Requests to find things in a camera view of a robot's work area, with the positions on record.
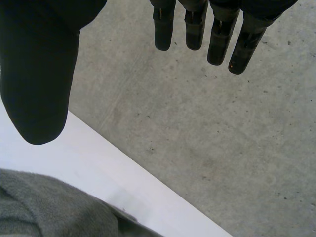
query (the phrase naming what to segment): gray fabric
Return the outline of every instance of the gray fabric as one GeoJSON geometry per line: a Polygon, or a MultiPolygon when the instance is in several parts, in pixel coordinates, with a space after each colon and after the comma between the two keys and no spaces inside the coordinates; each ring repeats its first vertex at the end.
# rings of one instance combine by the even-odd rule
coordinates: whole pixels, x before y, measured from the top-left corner
{"type": "Polygon", "coordinates": [[[0,169],[0,235],[121,237],[104,202],[48,176],[0,169]]]}

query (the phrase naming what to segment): gray concrete surface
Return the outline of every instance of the gray concrete surface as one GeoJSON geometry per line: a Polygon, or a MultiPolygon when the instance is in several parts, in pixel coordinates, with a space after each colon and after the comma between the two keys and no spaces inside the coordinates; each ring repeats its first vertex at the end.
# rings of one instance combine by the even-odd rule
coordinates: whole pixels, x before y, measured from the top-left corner
{"type": "Polygon", "coordinates": [[[180,4],[156,50],[152,11],[109,0],[82,30],[70,110],[233,236],[315,237],[316,2],[275,22],[240,76],[233,44],[206,60],[210,10],[198,52],[180,4]]]}

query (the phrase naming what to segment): hand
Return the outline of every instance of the hand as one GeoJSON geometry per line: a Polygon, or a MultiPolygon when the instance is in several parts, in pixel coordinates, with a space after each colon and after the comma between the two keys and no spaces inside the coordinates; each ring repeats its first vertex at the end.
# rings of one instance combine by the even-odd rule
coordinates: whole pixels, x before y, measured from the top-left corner
{"type": "MultiPolygon", "coordinates": [[[[162,51],[169,49],[173,30],[173,14],[176,0],[150,0],[154,6],[155,44],[162,51]]],[[[191,50],[199,50],[202,45],[208,0],[179,0],[186,9],[186,42],[191,50]]],[[[220,65],[233,34],[240,9],[244,12],[242,29],[233,55],[229,71],[241,74],[246,69],[261,37],[281,14],[297,0],[209,0],[214,13],[207,60],[212,65],[220,65]]]]}

